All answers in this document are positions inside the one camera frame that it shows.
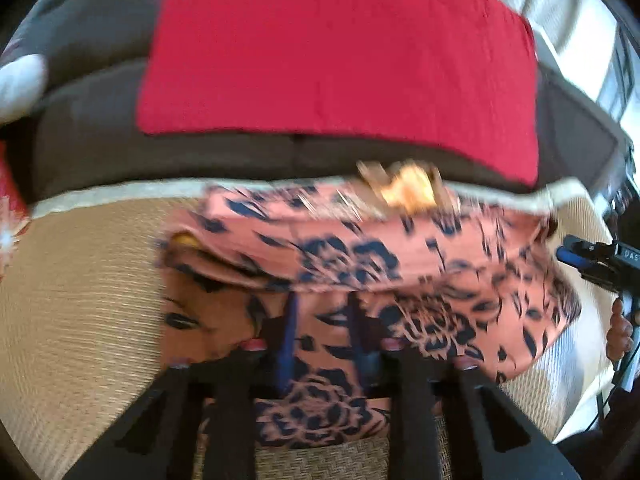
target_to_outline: red blanket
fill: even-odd
[[[404,140],[533,184],[535,79],[498,0],[164,0],[138,126]]]

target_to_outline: woven mat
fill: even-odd
[[[158,370],[154,237],[171,208],[193,203],[129,200],[50,214],[21,241],[0,284],[0,419],[42,480],[60,480]],[[605,236],[589,207],[575,199],[562,208],[556,244],[569,231],[593,241]],[[606,364],[610,298],[571,279],[583,302],[580,319],[506,385],[549,437]],[[257,457],[261,478],[371,479],[383,477],[385,456],[384,439],[372,439]]]

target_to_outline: blurry brown object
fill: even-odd
[[[382,203],[376,204],[380,209],[407,214],[460,209],[444,187],[438,168],[431,164],[408,160],[387,171],[379,162],[359,162],[358,171]]]

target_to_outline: pink floral cloth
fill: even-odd
[[[338,191],[350,185],[213,188],[197,212],[178,210],[166,226],[164,365],[221,358],[295,301],[283,398],[256,402],[261,445],[387,430],[388,399],[367,398],[358,380],[350,301],[425,358],[466,355],[497,382],[531,366],[580,314],[543,243],[549,218],[470,202],[458,214],[312,218],[308,204],[320,210]]]

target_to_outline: wicker surface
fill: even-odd
[[[187,203],[129,200],[50,214],[22,240],[0,285],[0,418],[42,480],[62,478],[158,369],[153,241],[165,213]],[[594,241],[606,236],[597,219],[578,221],[593,219],[589,207],[575,199],[560,211],[556,244],[568,231]],[[551,437],[607,364],[602,327],[610,298],[575,275],[572,282],[582,316],[506,386]],[[262,478],[382,478],[385,455],[384,439],[261,451],[258,470]]]

